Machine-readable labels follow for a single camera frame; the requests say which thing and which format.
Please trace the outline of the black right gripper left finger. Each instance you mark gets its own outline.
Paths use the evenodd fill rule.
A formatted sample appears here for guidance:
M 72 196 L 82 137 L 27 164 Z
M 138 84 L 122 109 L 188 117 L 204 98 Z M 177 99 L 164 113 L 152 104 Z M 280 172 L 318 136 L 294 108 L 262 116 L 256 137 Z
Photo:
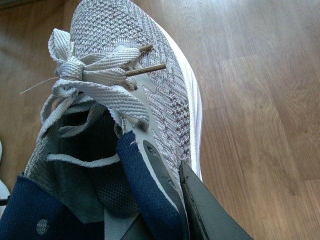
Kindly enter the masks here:
M 139 214 L 127 229 L 121 240 L 149 240 L 150 230 L 141 214 Z

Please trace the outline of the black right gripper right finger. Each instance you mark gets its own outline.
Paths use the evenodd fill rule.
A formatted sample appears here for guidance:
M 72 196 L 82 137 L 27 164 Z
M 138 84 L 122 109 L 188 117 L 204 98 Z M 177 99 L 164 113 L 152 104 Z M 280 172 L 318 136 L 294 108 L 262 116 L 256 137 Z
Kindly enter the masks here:
M 186 161 L 179 177 L 191 240 L 251 240 L 252 237 L 223 209 Z

